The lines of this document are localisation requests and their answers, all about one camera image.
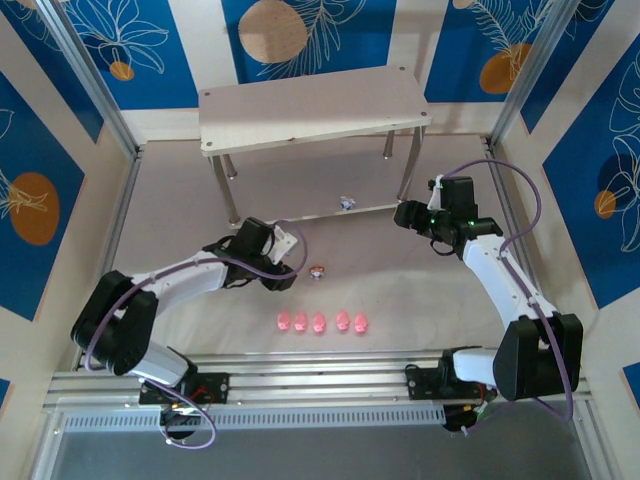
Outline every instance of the metal table leg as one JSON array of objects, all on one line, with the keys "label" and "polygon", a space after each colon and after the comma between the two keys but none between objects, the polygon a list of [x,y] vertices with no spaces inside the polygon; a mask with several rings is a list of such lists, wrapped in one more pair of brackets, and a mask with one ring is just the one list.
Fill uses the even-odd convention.
[{"label": "metal table leg", "polygon": [[238,171],[236,170],[236,167],[233,166],[231,157],[227,154],[222,155],[222,161],[224,162],[224,169],[227,171],[227,177],[229,177],[229,180],[236,178],[238,176]]},{"label": "metal table leg", "polygon": [[401,202],[407,199],[409,187],[411,186],[411,178],[413,177],[413,171],[416,168],[416,163],[418,163],[418,157],[420,156],[420,149],[422,148],[424,133],[425,127],[415,127],[413,129],[413,141],[411,142],[409,159],[407,160],[407,166],[404,169],[402,182],[400,183],[400,190],[398,191],[398,200],[400,200]]},{"label": "metal table leg", "polygon": [[236,224],[240,221],[240,215],[238,215],[236,204],[234,203],[233,196],[231,195],[231,189],[229,188],[227,178],[224,175],[224,169],[222,168],[220,156],[216,155],[214,157],[209,157],[209,163],[211,163],[211,166],[213,167],[213,173],[215,173],[216,180],[218,181],[218,185],[220,186],[224,205],[227,208],[227,214],[229,215],[229,223]]},{"label": "metal table leg", "polygon": [[384,158],[391,158],[393,156],[393,137],[395,134],[395,130],[389,130],[389,133],[387,133],[387,141],[384,144],[384,151],[382,152]]}]

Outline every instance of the beige wall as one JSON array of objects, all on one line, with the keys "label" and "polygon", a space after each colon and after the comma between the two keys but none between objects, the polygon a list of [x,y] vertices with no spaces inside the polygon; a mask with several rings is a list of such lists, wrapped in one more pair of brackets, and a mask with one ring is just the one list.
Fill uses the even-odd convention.
[{"label": "beige wall", "polygon": [[0,70],[85,174],[36,319],[0,307],[0,377],[12,384],[0,418],[0,477],[14,479],[25,475],[51,374],[100,273],[130,162],[107,127],[93,143],[1,14],[0,42]]},{"label": "beige wall", "polygon": [[[540,188],[543,213],[530,237],[542,289],[561,311],[585,326],[583,369],[625,478],[640,478],[640,411],[628,391],[622,367],[640,360],[640,290],[598,310],[589,290],[542,164],[577,115],[640,34],[637,0],[616,0],[571,74],[531,135],[518,118],[498,155],[529,173]],[[521,212],[533,218],[529,187],[516,180]]]}]

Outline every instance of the purple cable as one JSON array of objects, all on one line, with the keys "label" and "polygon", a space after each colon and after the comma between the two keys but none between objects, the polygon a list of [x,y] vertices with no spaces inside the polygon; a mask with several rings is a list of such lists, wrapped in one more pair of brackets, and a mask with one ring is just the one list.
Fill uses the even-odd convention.
[{"label": "purple cable", "polygon": [[[116,313],[116,311],[118,309],[120,309],[120,307],[122,307],[122,305],[124,305],[127,300],[129,300],[129,298],[131,298],[133,296],[134,293],[136,293],[138,290],[146,287],[147,285],[150,285],[154,282],[156,282],[157,280],[160,280],[164,277],[167,277],[169,275],[172,275],[176,272],[179,272],[181,270],[184,270],[186,268],[190,268],[194,265],[200,265],[200,264],[208,264],[208,263],[227,263],[230,265],[236,265],[238,267],[244,268],[245,270],[247,270],[248,272],[253,273],[254,275],[257,275],[259,277],[262,278],[267,278],[270,280],[286,280],[287,278],[291,278],[295,275],[297,275],[298,273],[300,273],[300,271],[302,271],[304,264],[307,263],[307,256],[308,256],[308,245],[307,245],[307,239],[304,237],[304,235],[302,234],[302,232],[300,231],[300,229],[294,225],[292,222],[289,222],[287,220],[278,220],[277,222],[275,222],[275,225],[287,225],[288,227],[290,227],[291,229],[293,229],[297,234],[298,237],[300,238],[300,240],[302,241],[302,248],[304,250],[303,256],[302,256],[302,261],[300,262],[300,265],[298,265],[298,267],[296,267],[292,272],[289,272],[285,275],[272,275],[270,273],[266,273],[266,272],[261,272],[260,270],[253,268],[251,265],[247,265],[244,262],[241,262],[239,260],[235,260],[233,258],[206,258],[206,259],[202,259],[202,260],[190,260],[184,263],[180,263],[178,265],[174,265],[173,267],[167,268],[166,270],[163,270],[162,272],[159,272],[155,275],[150,276],[149,278],[144,279],[143,281],[141,281],[140,283],[134,285],[133,287],[131,287],[129,290],[127,290],[125,292],[124,295],[122,295],[109,309],[109,311],[106,313],[106,315],[104,316],[104,318],[100,321],[100,323],[98,324],[98,327],[96,328],[96,331],[93,334],[93,337],[91,337],[91,340],[89,341],[89,345],[87,346],[87,349],[85,351],[84,354],[84,368],[89,371],[89,372],[95,372],[96,369],[94,369],[91,366],[91,357],[93,356],[93,351],[96,348],[96,345],[98,344],[98,340],[100,340],[100,337],[102,336],[102,334],[104,333],[104,331],[107,328],[107,324],[109,323],[109,321],[111,321],[111,319],[113,318],[113,315]],[[171,444],[179,447],[179,448],[185,448],[185,449],[189,449],[189,450],[198,450],[201,448],[206,448],[209,445],[211,445],[213,443],[213,441],[215,440],[215,424],[213,422],[213,419],[211,418],[211,416],[209,414],[207,414],[202,408],[200,408],[200,406],[198,406],[194,401],[192,401],[191,399],[185,397],[184,395],[182,395],[181,393],[177,392],[175,389],[168,387],[166,385],[162,385],[158,382],[154,382],[153,380],[149,380],[149,379],[145,379],[146,381],[148,381],[149,383],[152,383],[154,386],[160,388],[161,390],[169,393],[170,395],[175,396],[176,398],[179,398],[181,401],[185,402],[186,404],[190,405],[191,407],[195,408],[204,418],[207,422],[209,422],[211,424],[212,427],[212,435],[211,435],[211,439],[209,439],[208,442],[203,443],[202,445],[180,445],[177,443],[172,442]],[[170,440],[169,436],[168,436],[168,432],[165,429],[165,437],[167,438],[167,440]]]},{"label": "purple cable", "polygon": [[465,168],[471,167],[473,165],[478,165],[480,163],[494,163],[496,165],[502,165],[503,167],[507,167],[512,170],[515,170],[522,176],[522,178],[526,180],[526,182],[531,187],[531,190],[533,191],[534,196],[536,197],[536,214],[533,218],[533,221],[527,228],[525,228],[521,232],[518,232],[510,236],[504,242],[502,242],[502,245],[500,246],[500,260],[502,261],[503,265],[505,266],[505,268],[507,269],[507,271],[509,272],[513,280],[518,284],[518,287],[520,287],[520,290],[522,291],[522,293],[527,297],[527,301],[529,301],[529,305],[533,308],[533,310],[536,312],[536,315],[538,315],[538,317],[540,318],[540,321],[542,322],[542,325],[547,334],[547,337],[549,337],[551,351],[553,352],[553,356],[556,360],[556,363],[558,364],[558,371],[560,372],[560,379],[562,380],[562,387],[564,388],[564,394],[567,402],[567,412],[563,415],[562,413],[558,412],[555,408],[553,408],[551,405],[549,405],[547,402],[540,400],[539,398],[535,398],[535,400],[540,405],[545,407],[548,411],[550,411],[551,413],[559,417],[560,419],[565,421],[570,421],[573,418],[573,394],[571,392],[571,382],[569,381],[569,374],[567,373],[567,367],[564,364],[562,354],[560,353],[560,346],[558,345],[558,340],[556,339],[556,336],[553,333],[553,329],[551,328],[551,325],[549,324],[549,321],[547,320],[546,315],[542,311],[540,304],[536,302],[535,299],[533,299],[531,291],[527,288],[527,285],[522,280],[522,278],[520,278],[520,275],[518,275],[518,272],[516,272],[515,268],[513,268],[513,266],[509,261],[507,261],[507,257],[503,256],[503,253],[507,249],[508,245],[513,243],[518,238],[521,238],[522,236],[531,232],[531,230],[533,230],[533,228],[537,225],[538,221],[540,220],[540,215],[542,214],[542,199],[540,198],[540,191],[538,190],[538,187],[536,187],[535,183],[533,183],[533,180],[531,179],[531,177],[527,175],[527,173],[524,170],[508,162],[503,162],[501,160],[490,160],[490,159],[475,160],[473,162],[466,163],[461,167],[456,168],[455,170],[452,170],[451,172],[444,175],[443,178],[451,177],[456,173],[464,170]]}]

